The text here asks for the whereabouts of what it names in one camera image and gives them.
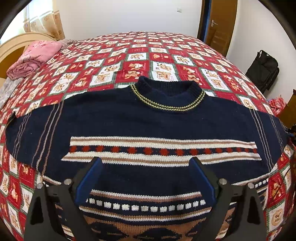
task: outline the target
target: sweater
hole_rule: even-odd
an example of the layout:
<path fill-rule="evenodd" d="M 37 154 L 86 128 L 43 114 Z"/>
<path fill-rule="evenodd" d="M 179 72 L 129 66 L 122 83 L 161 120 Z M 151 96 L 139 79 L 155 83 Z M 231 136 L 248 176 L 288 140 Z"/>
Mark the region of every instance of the sweater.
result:
<path fill-rule="evenodd" d="M 190 175 L 189 160 L 197 156 L 232 184 L 261 182 L 265 191 L 287 142 L 272 115 L 207 96 L 194 81 L 146 77 L 12 117 L 6 128 L 9 152 L 48 185 L 102 159 L 104 170 L 79 208 L 103 240 L 191 240 L 216 200 L 203 175 Z"/>

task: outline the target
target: wooden door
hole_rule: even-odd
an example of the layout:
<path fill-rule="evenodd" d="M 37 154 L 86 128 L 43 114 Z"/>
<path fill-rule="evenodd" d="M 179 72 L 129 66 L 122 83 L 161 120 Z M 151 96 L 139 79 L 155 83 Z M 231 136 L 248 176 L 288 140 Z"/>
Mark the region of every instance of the wooden door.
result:
<path fill-rule="evenodd" d="M 226 56 L 237 15 L 237 0 L 212 0 L 205 43 Z"/>

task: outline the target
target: sweater collar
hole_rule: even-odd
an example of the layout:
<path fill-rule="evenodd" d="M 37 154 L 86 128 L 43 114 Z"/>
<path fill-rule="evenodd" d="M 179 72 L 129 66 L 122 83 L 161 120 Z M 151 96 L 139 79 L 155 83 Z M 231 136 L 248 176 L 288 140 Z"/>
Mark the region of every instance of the sweater collar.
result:
<path fill-rule="evenodd" d="M 205 92 L 194 81 L 164 82 L 141 76 L 131 88 L 147 105 L 166 111 L 191 110 L 205 96 Z"/>

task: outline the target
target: curtain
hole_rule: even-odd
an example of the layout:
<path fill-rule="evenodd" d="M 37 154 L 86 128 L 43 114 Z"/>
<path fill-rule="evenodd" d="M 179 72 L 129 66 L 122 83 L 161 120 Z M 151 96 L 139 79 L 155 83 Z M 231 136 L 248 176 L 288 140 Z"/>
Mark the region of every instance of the curtain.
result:
<path fill-rule="evenodd" d="M 32 0 L 23 14 L 25 32 L 46 33 L 56 40 L 65 38 L 56 0 Z"/>

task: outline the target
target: black backpack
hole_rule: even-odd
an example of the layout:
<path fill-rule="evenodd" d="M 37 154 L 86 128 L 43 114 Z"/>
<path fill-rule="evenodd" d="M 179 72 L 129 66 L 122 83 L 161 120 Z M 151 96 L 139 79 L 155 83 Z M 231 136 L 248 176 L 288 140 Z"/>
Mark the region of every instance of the black backpack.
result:
<path fill-rule="evenodd" d="M 279 74 L 279 64 L 275 58 L 271 57 L 263 50 L 257 53 L 257 56 L 246 72 L 246 76 L 264 93 L 272 86 Z"/>

